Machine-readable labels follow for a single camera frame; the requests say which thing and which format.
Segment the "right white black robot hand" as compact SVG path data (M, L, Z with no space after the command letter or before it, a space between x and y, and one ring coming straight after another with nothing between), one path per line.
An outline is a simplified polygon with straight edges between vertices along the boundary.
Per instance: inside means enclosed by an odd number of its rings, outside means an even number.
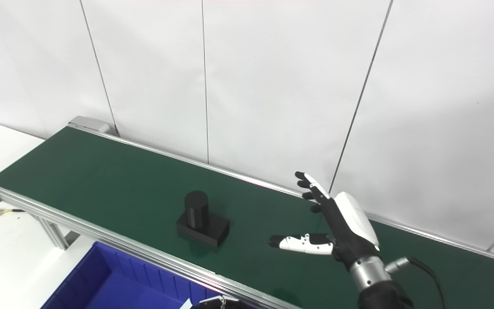
M267 244L271 248L303 254L333 256L349 269L361 258L378 256L376 233L365 213L353 197L345 192L331 197L318 181L307 173L296 171L298 186L308 191L302 198L313 201L310 212L321 214L329 233L272 235Z

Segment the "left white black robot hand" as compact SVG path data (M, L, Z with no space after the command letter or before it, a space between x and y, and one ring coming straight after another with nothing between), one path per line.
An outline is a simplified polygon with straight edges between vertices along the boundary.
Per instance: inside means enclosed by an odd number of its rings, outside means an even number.
M180 309L248 309L249 306L243 301L226 295L210 297L197 304L193 304L190 299L181 305Z

